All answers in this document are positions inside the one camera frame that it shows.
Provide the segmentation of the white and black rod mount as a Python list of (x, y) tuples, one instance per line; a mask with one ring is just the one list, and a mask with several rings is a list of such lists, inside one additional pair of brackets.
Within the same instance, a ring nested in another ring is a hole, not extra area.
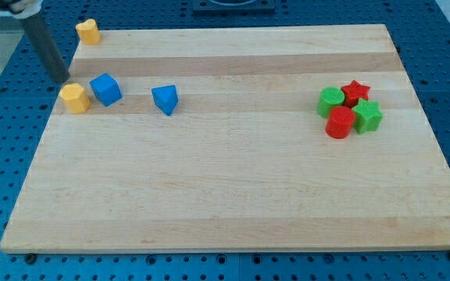
[(0, 0), (0, 12), (9, 12), (17, 20), (29, 18), (41, 11), (42, 0)]

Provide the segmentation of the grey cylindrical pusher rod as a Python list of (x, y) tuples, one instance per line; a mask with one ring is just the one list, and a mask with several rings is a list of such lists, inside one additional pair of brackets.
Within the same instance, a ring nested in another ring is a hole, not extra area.
[(50, 79), (55, 84), (66, 82), (70, 73), (42, 14), (37, 12), (20, 23)]

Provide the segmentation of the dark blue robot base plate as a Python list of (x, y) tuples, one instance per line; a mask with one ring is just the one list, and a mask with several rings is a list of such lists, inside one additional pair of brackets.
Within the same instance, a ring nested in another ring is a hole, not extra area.
[(195, 15), (211, 13), (242, 14), (247, 12), (273, 12), (275, 0), (191, 0)]

